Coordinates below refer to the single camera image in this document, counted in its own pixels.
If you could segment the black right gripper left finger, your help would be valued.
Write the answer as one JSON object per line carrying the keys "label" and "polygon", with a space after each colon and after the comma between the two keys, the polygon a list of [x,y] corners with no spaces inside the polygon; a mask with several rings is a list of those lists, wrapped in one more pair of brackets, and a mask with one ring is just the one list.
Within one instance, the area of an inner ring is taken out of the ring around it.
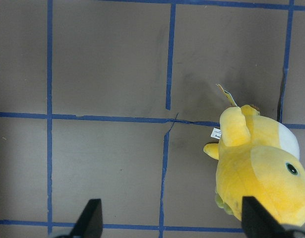
{"label": "black right gripper left finger", "polygon": [[76,224],[69,233],[69,238],[100,238],[103,233],[103,214],[101,199],[90,199]]}

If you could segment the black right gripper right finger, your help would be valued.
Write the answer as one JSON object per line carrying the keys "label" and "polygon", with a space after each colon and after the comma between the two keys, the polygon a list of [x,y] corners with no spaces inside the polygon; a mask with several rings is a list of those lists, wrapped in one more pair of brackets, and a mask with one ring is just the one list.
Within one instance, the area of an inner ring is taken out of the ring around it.
{"label": "black right gripper right finger", "polygon": [[296,230],[286,230],[253,196],[242,201],[242,229],[247,238],[297,238]]}

